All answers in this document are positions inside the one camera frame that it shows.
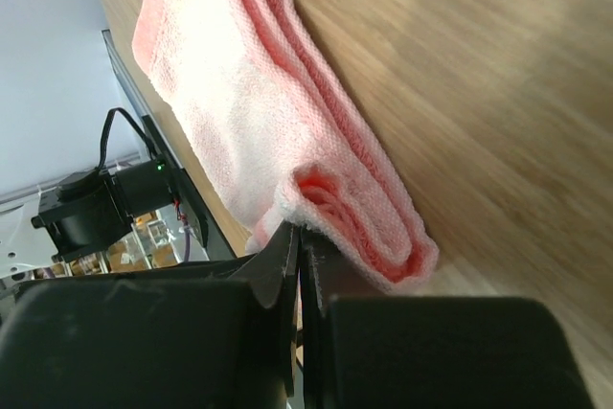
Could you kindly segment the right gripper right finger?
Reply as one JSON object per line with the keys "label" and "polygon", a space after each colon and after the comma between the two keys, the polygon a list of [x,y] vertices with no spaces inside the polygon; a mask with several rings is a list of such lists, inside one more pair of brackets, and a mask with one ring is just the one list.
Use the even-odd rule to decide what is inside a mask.
{"label": "right gripper right finger", "polygon": [[335,342],[328,319],[337,298],[373,297],[374,287],[324,235],[300,233],[299,271],[303,318],[303,389],[306,408],[336,406]]}

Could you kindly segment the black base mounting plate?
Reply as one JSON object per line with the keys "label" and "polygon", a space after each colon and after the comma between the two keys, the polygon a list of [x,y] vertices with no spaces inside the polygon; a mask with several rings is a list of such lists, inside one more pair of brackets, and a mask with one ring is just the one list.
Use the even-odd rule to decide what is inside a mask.
{"label": "black base mounting plate", "polygon": [[189,228],[193,232],[193,239],[198,241],[210,261],[235,259],[237,256],[234,250],[221,232],[188,172],[176,158],[157,123],[149,115],[142,116],[141,120],[146,135],[163,155],[170,168],[179,209],[182,216],[187,219]]}

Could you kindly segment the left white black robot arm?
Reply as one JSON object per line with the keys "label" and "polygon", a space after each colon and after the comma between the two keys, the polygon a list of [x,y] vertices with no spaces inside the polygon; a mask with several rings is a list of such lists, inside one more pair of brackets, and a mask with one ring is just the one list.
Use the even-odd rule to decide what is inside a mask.
{"label": "left white black robot arm", "polygon": [[153,119],[133,122],[148,159],[121,170],[97,165],[52,188],[1,206],[4,278],[70,262],[107,249],[138,216],[166,206],[200,246],[209,239],[206,206]]}

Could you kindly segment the aluminium front rail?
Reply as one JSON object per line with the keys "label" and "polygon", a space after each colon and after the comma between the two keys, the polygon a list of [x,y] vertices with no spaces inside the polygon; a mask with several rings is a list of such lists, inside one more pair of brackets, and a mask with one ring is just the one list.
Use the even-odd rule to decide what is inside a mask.
{"label": "aluminium front rail", "polygon": [[130,105],[140,118],[148,119],[147,125],[155,125],[154,113],[160,102],[159,96],[137,68],[133,58],[125,56],[124,50],[115,45],[109,29],[102,30],[102,39],[113,72]]}

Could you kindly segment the coral pink printed towel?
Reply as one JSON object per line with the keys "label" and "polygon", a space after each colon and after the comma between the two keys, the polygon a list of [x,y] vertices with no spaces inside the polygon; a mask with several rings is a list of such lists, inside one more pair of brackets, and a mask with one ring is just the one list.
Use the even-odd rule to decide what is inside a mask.
{"label": "coral pink printed towel", "polygon": [[435,242],[292,0],[143,0],[132,50],[248,252],[290,222],[385,291],[432,274]]}

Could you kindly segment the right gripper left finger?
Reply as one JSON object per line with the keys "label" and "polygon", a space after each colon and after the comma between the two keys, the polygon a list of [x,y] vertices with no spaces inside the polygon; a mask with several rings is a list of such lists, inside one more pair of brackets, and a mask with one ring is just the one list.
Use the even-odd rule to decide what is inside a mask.
{"label": "right gripper left finger", "polygon": [[296,371],[299,229],[282,223],[228,280],[235,398],[289,398]]}

